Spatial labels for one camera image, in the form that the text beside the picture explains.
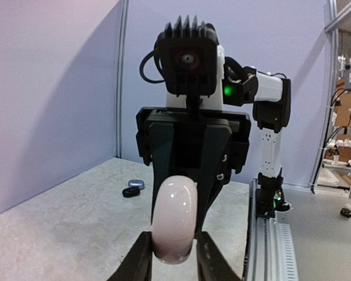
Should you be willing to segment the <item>black oval charging case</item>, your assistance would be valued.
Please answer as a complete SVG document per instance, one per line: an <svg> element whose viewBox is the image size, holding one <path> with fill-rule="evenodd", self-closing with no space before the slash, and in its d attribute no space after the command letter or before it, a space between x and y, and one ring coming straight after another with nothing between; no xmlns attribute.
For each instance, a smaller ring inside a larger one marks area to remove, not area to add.
<svg viewBox="0 0 351 281"><path fill-rule="evenodd" d="M132 198L139 196L141 192L141 189L138 187L128 187L122 190L122 195L124 198Z"/></svg>

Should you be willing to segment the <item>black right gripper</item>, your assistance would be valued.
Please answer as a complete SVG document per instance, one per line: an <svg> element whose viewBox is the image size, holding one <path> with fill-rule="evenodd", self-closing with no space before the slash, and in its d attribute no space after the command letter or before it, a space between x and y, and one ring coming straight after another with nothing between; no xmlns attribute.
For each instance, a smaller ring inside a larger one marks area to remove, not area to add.
<svg viewBox="0 0 351 281"><path fill-rule="evenodd" d="M210 125L227 121L227 124ZM153 162L153 197L151 221L160 186L172 175L172 150L181 169L198 169L198 208L195 232L202 230L205 216L220 191L217 175L225 150L232 138L224 161L227 179L232 170L239 174L247 159L251 121L242 112L201 111L201 119L192 121L184 109L143 107L136 115L136 141L145 165Z"/></svg>

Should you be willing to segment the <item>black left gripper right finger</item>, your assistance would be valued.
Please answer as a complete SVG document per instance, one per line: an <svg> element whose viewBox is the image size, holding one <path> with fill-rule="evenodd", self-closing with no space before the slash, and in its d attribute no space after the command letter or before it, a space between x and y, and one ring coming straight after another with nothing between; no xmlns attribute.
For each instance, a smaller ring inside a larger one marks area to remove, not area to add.
<svg viewBox="0 0 351 281"><path fill-rule="evenodd" d="M241 281L206 231L197 235L198 280Z"/></svg>

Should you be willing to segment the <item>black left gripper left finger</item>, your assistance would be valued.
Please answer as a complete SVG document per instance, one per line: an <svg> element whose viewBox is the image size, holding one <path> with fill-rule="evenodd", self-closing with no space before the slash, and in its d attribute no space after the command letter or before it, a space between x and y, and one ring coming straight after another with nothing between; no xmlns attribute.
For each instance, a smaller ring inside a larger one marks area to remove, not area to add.
<svg viewBox="0 0 351 281"><path fill-rule="evenodd" d="M152 259L152 233L143 231L107 281L150 281Z"/></svg>

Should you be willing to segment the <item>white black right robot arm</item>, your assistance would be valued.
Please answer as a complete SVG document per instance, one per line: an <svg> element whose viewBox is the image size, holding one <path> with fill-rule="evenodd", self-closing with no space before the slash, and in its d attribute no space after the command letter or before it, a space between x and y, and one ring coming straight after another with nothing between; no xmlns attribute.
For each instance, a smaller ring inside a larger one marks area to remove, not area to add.
<svg viewBox="0 0 351 281"><path fill-rule="evenodd" d="M256 216L287 211L279 161L281 131L289 123L291 81L242 67L234 59L199 59L186 54L175 62L156 59L175 101L137 114L139 155L154 168L153 195L169 176L187 176L198 185L196 230L232 173L240 173L249 148L251 122L263 144Z"/></svg>

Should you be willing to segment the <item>aluminium corner frame post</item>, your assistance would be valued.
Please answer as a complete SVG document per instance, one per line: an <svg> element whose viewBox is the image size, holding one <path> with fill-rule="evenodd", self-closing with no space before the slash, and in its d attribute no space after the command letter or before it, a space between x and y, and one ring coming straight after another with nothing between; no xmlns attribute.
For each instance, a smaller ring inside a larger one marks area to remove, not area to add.
<svg viewBox="0 0 351 281"><path fill-rule="evenodd" d="M322 161L324 159L324 143L329 135L329 130L331 127L331 118L329 116L329 111L331 109L331 99L335 91L337 74L337 56L339 48L339 31L335 28L332 31L324 31L325 42L325 67L324 67L324 85L322 90L321 98L321 113L323 117L323 125L321 130L321 138L319 141L318 151L316 155L316 160L314 164L314 170L312 172L311 179L309 181L309 189L312 193L315 193L315 188L317 187L317 179L319 172L322 169Z"/></svg>

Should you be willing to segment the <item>aluminium front rail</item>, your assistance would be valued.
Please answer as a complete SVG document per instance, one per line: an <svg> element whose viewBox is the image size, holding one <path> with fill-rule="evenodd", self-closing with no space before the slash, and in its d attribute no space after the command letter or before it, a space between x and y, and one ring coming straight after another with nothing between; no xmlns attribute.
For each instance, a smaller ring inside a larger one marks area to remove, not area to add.
<svg viewBox="0 0 351 281"><path fill-rule="evenodd" d="M249 184L249 213L243 280L299 281L291 228L277 218L256 216L257 180Z"/></svg>

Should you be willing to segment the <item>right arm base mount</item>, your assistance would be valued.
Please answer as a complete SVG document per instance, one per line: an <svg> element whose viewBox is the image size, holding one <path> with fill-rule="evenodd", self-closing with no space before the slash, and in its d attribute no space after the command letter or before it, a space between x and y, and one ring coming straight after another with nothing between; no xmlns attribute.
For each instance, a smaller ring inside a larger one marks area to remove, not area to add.
<svg viewBox="0 0 351 281"><path fill-rule="evenodd" d="M256 217L274 218L275 212L289 211L291 206L286 202L282 188L282 170L277 177L267 177L263 173L258 174L259 189L256 190Z"/></svg>

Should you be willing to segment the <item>aluminium left frame post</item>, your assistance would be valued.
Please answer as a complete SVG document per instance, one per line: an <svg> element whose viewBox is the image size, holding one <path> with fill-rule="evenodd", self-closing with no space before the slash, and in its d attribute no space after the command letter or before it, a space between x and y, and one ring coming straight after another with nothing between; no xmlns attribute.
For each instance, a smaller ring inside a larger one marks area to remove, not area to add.
<svg viewBox="0 0 351 281"><path fill-rule="evenodd" d="M116 73L116 157L122 157L122 99L123 99L123 71L125 63L125 43L126 43L126 29L128 23L129 0L122 0L121 3L121 17L119 25L119 45L117 56L117 73Z"/></svg>

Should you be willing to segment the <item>background white robot equipment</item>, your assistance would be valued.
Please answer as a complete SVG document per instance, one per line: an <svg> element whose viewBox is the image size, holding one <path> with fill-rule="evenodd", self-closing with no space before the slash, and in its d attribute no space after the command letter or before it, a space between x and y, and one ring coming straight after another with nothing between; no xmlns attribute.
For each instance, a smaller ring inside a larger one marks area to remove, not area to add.
<svg viewBox="0 0 351 281"><path fill-rule="evenodd" d="M332 167L351 168L351 54L340 57L341 85L331 100L330 118L332 133L327 137L323 149ZM340 215L351 218L351 175L348 199L340 209Z"/></svg>

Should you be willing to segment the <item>lavender oval charging case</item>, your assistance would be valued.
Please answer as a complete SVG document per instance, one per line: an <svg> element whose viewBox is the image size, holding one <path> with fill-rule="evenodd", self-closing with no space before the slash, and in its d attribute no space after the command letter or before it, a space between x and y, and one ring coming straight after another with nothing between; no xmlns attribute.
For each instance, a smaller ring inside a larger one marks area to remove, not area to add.
<svg viewBox="0 0 351 281"><path fill-rule="evenodd" d="M132 179L128 181L128 187L130 188L138 188L140 190L145 188L145 183L143 180Z"/></svg>

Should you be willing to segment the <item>round white pink case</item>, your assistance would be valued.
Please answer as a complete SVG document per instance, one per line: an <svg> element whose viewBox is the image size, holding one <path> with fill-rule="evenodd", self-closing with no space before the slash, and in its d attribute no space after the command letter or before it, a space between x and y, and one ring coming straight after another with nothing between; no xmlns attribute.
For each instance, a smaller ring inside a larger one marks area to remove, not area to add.
<svg viewBox="0 0 351 281"><path fill-rule="evenodd" d="M152 219L153 252L168 265L185 262L190 255L197 223L198 192L194 181L171 176L162 182Z"/></svg>

